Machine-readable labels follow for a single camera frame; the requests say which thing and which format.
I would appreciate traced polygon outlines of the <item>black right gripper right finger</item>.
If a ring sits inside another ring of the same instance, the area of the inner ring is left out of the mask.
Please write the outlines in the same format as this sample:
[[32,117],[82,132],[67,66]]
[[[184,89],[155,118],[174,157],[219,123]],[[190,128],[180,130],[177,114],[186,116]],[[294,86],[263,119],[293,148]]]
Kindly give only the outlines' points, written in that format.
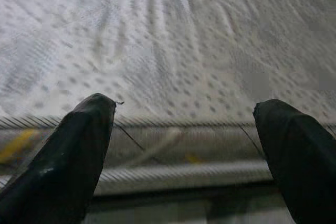
[[336,224],[336,138],[312,116],[277,99],[257,103],[253,116],[296,224]]

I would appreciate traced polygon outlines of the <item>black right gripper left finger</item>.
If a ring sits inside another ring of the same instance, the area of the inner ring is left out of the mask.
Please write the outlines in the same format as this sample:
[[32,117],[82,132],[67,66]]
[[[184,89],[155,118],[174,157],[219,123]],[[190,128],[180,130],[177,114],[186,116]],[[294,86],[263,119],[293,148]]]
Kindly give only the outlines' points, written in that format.
[[0,190],[0,224],[81,224],[103,169],[116,107],[95,93],[60,121]]

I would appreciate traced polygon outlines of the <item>black bed base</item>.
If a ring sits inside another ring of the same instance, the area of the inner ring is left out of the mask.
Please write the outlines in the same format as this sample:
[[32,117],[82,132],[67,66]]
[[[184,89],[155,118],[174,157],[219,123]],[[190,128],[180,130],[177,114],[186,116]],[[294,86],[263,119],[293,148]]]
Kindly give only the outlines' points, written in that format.
[[190,201],[217,198],[251,198],[278,194],[280,190],[274,182],[253,182],[248,184],[196,187],[170,190],[156,190],[141,193],[95,196],[88,208],[89,212],[119,210],[133,207],[143,207],[175,201]]

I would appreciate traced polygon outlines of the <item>grey patterned mattress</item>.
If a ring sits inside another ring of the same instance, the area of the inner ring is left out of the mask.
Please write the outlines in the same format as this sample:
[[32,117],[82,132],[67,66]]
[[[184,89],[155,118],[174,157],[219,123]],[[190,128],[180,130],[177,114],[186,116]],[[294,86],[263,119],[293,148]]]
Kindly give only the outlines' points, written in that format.
[[94,93],[119,103],[96,195],[271,180],[257,103],[336,138],[336,0],[0,0],[0,188]]

